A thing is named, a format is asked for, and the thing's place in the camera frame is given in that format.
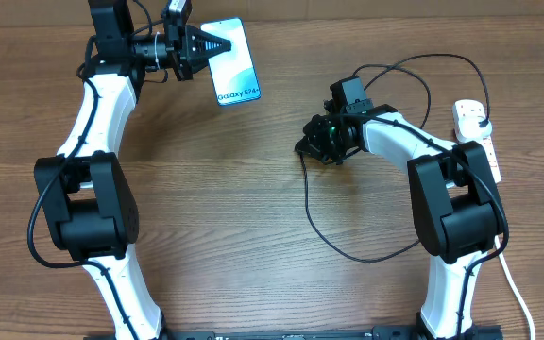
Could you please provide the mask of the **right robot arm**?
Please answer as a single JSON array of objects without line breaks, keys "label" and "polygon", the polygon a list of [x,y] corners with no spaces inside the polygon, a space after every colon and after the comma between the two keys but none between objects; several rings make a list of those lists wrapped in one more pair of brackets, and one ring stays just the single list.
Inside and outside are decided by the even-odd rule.
[{"label": "right robot arm", "polygon": [[427,296],[416,321],[375,326],[375,339],[501,339],[498,326],[477,326],[471,303],[482,263],[502,253],[508,224],[484,148],[455,144],[407,122],[389,105],[373,105],[358,76],[330,86],[326,114],[315,115],[295,146],[300,156],[341,163],[358,151],[381,156],[408,177],[420,244],[430,254]]}]

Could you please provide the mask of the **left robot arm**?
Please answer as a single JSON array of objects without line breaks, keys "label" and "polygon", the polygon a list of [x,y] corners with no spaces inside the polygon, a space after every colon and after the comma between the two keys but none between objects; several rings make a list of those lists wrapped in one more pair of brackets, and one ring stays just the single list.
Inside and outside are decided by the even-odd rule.
[{"label": "left robot arm", "polygon": [[137,260],[139,212],[118,152],[146,74],[172,70],[177,80],[190,80],[231,43],[188,25],[188,1],[166,3],[162,32],[152,30],[153,21],[135,28],[125,1],[89,7],[95,33],[76,70],[83,101],[56,155],[35,163],[39,196],[27,247],[45,267],[81,267],[92,277],[114,324],[111,338],[170,339]]}]

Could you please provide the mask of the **blue Galaxy smartphone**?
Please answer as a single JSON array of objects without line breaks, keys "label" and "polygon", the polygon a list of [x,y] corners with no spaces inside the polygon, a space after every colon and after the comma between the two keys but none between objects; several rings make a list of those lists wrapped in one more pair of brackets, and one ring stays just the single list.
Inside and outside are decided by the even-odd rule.
[{"label": "blue Galaxy smartphone", "polygon": [[230,41],[230,51],[209,59],[217,103],[229,106],[261,98],[243,21],[228,18],[204,23],[200,29]]}]

